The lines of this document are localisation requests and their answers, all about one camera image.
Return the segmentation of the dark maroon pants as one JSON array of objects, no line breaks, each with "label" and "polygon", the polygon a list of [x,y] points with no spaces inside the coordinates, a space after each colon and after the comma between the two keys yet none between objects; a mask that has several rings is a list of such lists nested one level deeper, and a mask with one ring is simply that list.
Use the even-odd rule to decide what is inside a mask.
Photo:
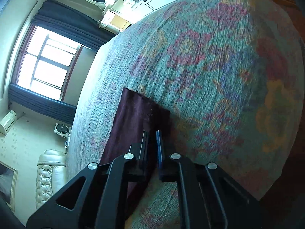
[{"label": "dark maroon pants", "polygon": [[100,164],[111,163],[126,154],[131,145],[141,143],[144,131],[155,136],[157,130],[169,129],[169,120],[170,111],[150,98],[123,88]]}]

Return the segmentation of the white fan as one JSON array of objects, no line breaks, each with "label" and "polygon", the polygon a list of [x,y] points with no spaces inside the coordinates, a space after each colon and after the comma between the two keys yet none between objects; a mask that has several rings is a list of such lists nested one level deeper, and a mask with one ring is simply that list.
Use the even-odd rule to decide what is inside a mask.
[{"label": "white fan", "polygon": [[71,127],[66,126],[62,123],[57,123],[54,128],[54,133],[63,138],[68,138],[68,134],[71,133]]}]

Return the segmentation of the cream tufted headboard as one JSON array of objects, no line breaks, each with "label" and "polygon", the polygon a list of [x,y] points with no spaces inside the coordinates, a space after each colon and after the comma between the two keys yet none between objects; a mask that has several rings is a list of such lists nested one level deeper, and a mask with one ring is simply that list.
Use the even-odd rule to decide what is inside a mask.
[{"label": "cream tufted headboard", "polygon": [[36,177],[36,209],[46,203],[68,181],[66,154],[46,150],[39,156]]}]

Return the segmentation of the dark blue curtain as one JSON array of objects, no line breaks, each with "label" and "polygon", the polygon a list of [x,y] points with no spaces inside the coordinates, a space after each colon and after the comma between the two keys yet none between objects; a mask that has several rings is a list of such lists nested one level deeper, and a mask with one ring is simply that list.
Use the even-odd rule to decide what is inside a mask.
[{"label": "dark blue curtain", "polygon": [[48,98],[14,83],[9,85],[8,98],[44,116],[73,124],[76,106]]},{"label": "dark blue curtain", "polygon": [[115,34],[98,27],[97,21],[56,0],[46,0],[34,15],[31,24],[73,40],[92,51],[115,37]]}]

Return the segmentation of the floral bedspread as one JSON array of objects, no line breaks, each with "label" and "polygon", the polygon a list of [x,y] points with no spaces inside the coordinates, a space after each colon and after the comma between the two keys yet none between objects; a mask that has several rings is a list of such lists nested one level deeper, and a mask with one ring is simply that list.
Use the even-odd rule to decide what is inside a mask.
[{"label": "floral bedspread", "polygon": [[153,12],[97,52],[72,124],[69,178],[105,155],[124,88],[170,111],[179,153],[219,164],[261,199],[298,131],[304,44],[271,0],[179,0]]}]

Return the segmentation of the framed wedding photo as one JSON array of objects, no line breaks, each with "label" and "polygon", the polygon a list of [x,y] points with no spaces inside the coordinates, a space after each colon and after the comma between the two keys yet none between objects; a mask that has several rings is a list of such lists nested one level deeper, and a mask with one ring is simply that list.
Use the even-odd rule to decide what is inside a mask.
[{"label": "framed wedding photo", "polygon": [[15,186],[17,182],[18,171],[11,168],[7,164],[1,162],[0,164],[0,192],[1,198],[4,199],[6,204],[12,211],[15,211]]}]

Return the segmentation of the window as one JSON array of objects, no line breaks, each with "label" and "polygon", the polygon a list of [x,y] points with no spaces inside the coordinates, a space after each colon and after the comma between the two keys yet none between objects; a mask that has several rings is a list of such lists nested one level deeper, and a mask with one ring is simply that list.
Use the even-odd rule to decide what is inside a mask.
[{"label": "window", "polygon": [[19,54],[14,83],[62,101],[83,46],[39,26],[33,26]]}]

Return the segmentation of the dark blue right curtain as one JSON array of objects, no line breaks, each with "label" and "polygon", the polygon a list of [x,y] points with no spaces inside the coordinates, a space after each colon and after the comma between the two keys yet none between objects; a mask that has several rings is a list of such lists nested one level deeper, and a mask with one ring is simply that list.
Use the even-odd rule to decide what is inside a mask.
[{"label": "dark blue right curtain", "polygon": [[115,37],[115,34],[98,27],[97,21],[56,0],[46,0],[34,15],[31,24],[73,40],[92,51]]}]

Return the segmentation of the wall air conditioner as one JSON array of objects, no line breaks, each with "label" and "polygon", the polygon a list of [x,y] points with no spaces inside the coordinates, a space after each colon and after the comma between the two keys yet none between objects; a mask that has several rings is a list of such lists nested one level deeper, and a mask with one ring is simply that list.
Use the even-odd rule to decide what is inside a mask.
[{"label": "wall air conditioner", "polygon": [[6,135],[16,121],[17,115],[15,111],[9,111],[0,122],[0,132]]}]

